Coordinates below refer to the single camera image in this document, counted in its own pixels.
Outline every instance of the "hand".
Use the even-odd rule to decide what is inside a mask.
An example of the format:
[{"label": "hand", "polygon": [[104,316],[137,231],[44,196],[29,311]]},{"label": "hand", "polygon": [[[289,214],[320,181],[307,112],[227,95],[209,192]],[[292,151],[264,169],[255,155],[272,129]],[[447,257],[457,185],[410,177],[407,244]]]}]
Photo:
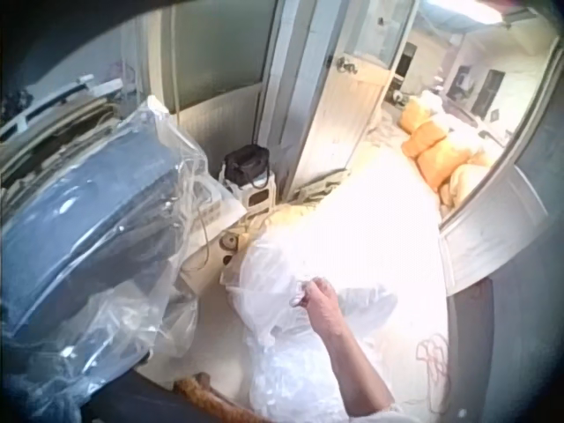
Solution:
[{"label": "hand", "polygon": [[333,287],[321,278],[313,278],[305,287],[300,306],[308,311],[311,327],[323,340],[340,336],[346,330]]}]

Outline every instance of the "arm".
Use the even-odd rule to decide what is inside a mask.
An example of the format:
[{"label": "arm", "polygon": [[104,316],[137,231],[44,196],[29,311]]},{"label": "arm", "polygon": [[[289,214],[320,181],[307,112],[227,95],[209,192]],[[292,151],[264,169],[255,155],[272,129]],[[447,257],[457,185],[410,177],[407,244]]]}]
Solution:
[{"label": "arm", "polygon": [[346,325],[333,288],[315,278],[301,305],[327,348],[347,414],[367,416],[390,407],[394,397]]}]

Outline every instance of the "black bag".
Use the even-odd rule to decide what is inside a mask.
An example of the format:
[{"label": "black bag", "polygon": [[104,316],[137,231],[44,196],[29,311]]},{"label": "black bag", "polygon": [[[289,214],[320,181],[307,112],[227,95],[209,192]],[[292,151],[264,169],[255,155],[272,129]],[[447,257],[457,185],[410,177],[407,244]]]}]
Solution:
[{"label": "black bag", "polygon": [[[264,189],[270,177],[269,151],[260,145],[245,145],[239,150],[230,152],[225,158],[225,177],[239,188],[250,183],[253,188]],[[266,182],[257,187],[253,181],[266,172]]]}]

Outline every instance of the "ceiling light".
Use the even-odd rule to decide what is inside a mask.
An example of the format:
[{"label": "ceiling light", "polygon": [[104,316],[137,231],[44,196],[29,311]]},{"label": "ceiling light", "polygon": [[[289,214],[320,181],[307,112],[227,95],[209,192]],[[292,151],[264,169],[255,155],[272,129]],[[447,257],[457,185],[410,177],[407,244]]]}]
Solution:
[{"label": "ceiling light", "polygon": [[475,0],[427,0],[427,2],[448,11],[460,13],[481,24],[491,25],[503,22],[501,13]]}]

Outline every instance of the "person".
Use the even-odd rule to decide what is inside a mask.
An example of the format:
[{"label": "person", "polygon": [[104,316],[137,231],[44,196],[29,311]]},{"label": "person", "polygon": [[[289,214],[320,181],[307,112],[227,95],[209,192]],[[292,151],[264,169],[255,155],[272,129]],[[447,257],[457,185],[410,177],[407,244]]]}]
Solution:
[{"label": "person", "polygon": [[368,361],[346,324],[333,287],[321,278],[305,285],[300,302],[330,356],[346,413],[355,421],[412,423],[395,404],[388,386]]}]

